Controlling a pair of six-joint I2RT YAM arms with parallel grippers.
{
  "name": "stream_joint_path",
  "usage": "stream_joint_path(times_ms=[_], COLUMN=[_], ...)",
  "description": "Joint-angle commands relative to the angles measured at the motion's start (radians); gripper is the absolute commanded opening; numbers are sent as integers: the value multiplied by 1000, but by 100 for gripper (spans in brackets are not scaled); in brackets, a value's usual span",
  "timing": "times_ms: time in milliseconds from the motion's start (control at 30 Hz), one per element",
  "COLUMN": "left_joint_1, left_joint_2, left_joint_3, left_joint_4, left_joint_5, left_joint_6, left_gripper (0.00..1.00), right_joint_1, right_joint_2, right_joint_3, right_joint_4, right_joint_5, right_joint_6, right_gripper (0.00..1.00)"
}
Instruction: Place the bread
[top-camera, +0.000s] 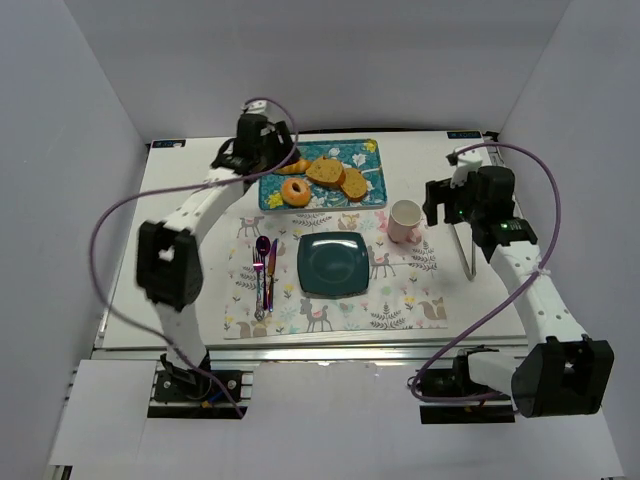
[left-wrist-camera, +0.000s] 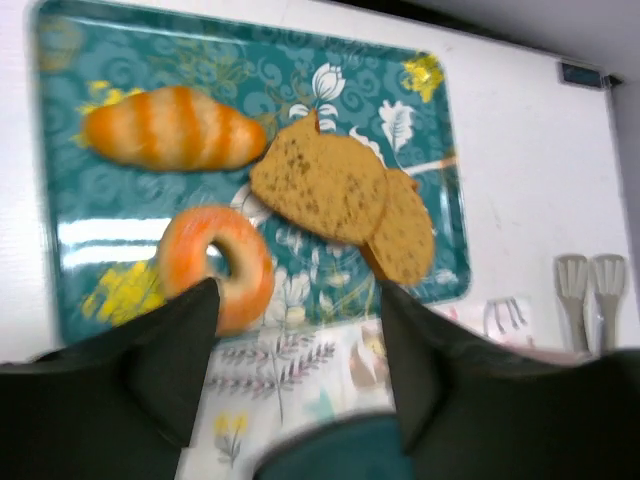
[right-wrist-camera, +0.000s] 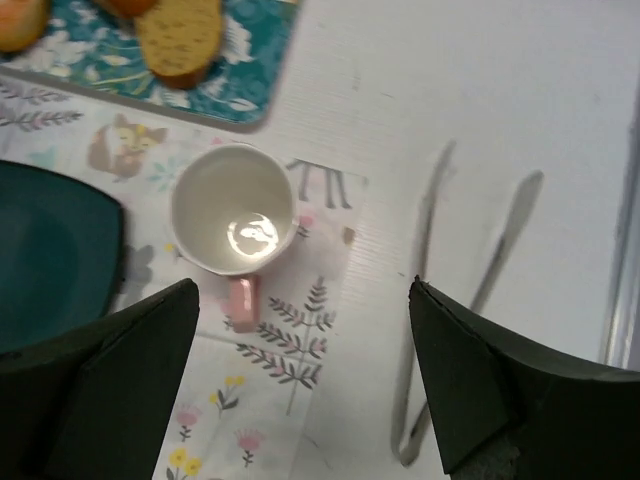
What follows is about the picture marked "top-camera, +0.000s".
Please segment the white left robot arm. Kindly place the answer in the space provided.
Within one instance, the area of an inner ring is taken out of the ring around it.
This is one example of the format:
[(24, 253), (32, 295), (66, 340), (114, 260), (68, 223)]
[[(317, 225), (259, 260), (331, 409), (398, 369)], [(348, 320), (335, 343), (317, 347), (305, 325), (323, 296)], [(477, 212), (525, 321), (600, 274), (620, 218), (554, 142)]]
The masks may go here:
[(243, 113), (236, 135), (220, 146), (202, 185), (174, 212), (139, 227), (136, 283), (160, 318), (170, 368), (190, 372), (206, 364), (207, 349), (195, 312), (204, 283), (202, 241), (261, 174), (298, 158), (285, 121)]

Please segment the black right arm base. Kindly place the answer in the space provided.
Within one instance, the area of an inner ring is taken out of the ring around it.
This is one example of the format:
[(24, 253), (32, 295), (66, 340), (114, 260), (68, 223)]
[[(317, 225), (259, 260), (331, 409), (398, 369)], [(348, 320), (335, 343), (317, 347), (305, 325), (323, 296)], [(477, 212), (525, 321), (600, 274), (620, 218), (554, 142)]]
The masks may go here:
[[(484, 345), (461, 349), (450, 368), (429, 369), (417, 383), (422, 396), (435, 397), (437, 402), (420, 407), (423, 425), (481, 425), (510, 424), (516, 414), (510, 398), (486, 385), (474, 383), (468, 371), (468, 358), (476, 353), (498, 353), (497, 349)], [(466, 397), (492, 394), (489, 400), (471, 402), (444, 402), (447, 397)]]

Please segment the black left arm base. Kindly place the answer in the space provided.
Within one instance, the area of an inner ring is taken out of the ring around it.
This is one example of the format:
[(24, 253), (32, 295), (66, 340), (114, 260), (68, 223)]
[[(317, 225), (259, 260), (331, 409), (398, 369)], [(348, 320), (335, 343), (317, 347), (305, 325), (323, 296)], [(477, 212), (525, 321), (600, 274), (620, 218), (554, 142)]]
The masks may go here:
[[(245, 413), (251, 396), (253, 373), (250, 371), (209, 370), (224, 385), (230, 397)], [(192, 370), (175, 367), (160, 356), (150, 394), (147, 417), (150, 419), (239, 420), (235, 407), (219, 385)]]

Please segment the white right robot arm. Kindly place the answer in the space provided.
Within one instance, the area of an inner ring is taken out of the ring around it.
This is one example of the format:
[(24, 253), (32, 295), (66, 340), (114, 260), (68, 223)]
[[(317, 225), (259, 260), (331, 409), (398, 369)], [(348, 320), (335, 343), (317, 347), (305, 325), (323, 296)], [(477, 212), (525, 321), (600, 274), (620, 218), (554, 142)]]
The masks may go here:
[(527, 418), (595, 414), (613, 350), (589, 337), (544, 273), (537, 236), (515, 214), (514, 188), (514, 173), (498, 166), (426, 185), (428, 225), (438, 222), (439, 208), (445, 223), (469, 224), (474, 244), (513, 296), (528, 342), (523, 360), (485, 346), (461, 350), (452, 366), (454, 391), (471, 401), (505, 395)]

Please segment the glazed donut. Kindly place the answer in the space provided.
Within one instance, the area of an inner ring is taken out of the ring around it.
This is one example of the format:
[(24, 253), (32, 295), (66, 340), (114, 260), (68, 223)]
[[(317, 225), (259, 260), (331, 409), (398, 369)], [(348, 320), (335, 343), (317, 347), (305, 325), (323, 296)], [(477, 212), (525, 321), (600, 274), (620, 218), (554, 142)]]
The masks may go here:
[(306, 181), (300, 178), (289, 178), (281, 187), (281, 196), (287, 205), (302, 208), (309, 204), (312, 192)]

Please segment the metal tongs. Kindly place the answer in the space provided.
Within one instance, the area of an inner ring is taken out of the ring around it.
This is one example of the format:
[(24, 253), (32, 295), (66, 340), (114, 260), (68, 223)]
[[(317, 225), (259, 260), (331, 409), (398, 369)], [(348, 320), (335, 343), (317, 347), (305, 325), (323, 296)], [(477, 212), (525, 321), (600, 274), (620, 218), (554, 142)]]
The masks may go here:
[(449, 229), (463, 273), (466, 279), (472, 282), (476, 278), (477, 258), (476, 245), (472, 238), (471, 228), (467, 224), (460, 223), (451, 225)]

